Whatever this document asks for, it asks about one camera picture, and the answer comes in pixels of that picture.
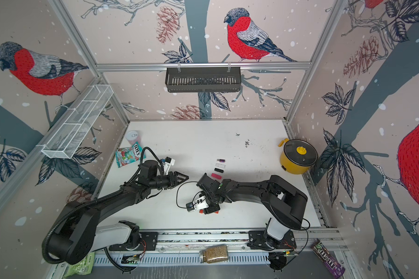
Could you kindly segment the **pink usb drive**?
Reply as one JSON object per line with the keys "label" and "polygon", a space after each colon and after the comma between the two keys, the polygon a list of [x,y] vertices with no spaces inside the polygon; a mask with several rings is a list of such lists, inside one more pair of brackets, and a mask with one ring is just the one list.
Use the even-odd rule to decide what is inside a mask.
{"label": "pink usb drive", "polygon": [[215,179],[219,179],[219,180],[222,179],[222,176],[220,176],[219,174],[212,173],[211,176]]}

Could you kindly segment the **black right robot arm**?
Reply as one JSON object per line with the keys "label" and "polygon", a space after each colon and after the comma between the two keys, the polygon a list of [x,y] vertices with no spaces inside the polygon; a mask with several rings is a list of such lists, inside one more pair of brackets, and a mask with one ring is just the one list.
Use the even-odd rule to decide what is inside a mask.
{"label": "black right robot arm", "polygon": [[281,241],[289,230],[302,229],[308,197],[277,175],[269,180],[247,183],[231,179],[219,182],[204,174],[197,186],[208,205],[204,209],[206,214],[218,211],[222,203],[259,203],[273,216],[265,231],[267,238]]}

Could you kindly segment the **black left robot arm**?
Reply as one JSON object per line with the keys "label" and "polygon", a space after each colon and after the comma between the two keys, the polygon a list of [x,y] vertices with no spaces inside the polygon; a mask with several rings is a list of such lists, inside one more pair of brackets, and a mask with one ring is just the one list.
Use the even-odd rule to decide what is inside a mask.
{"label": "black left robot arm", "polygon": [[144,201],[152,189],[173,189],[188,179],[179,172],[166,172],[162,162],[148,160],[139,165],[136,173],[118,191],[92,201],[66,204],[41,244],[44,260],[53,265],[62,262],[74,265],[90,252],[113,245],[138,248],[142,236],[137,224],[124,220],[110,226],[100,223],[120,210]]}

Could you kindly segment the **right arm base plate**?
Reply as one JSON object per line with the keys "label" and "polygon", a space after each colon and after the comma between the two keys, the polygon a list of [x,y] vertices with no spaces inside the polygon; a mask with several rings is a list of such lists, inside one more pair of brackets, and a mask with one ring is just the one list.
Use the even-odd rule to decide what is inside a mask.
{"label": "right arm base plate", "polygon": [[296,249],[296,242],[292,230],[289,230],[281,240],[269,236],[266,231],[253,230],[248,232],[249,241],[247,246],[250,249],[273,251],[276,249]]}

